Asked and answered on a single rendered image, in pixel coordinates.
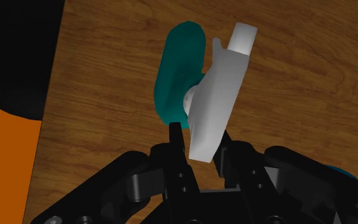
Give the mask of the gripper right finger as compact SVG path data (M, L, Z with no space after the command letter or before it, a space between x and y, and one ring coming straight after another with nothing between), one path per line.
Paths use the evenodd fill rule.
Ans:
M213 161L240 189L246 224L358 224L358 179L289 148L259 153L224 134Z

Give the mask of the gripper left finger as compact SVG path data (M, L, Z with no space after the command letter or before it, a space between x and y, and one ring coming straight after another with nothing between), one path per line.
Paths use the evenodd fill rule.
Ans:
M169 124L169 141L147 155L128 151L88 178L30 224L125 224L152 196L183 199L200 191L187 163L182 128Z

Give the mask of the white and teal kitchen tool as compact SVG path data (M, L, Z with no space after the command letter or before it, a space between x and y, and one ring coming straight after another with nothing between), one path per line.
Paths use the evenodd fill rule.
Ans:
M163 123L190 131L189 158L211 162L246 74L257 28L236 23L226 48L212 40L212 64L202 73L206 38L187 21L169 31L158 69L155 109Z

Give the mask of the brown wooden table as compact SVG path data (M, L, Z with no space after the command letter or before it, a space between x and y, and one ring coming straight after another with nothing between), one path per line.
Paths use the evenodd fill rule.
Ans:
M66 0L23 224L129 150L168 140L153 87L181 22L258 28L228 124L358 178L358 0Z

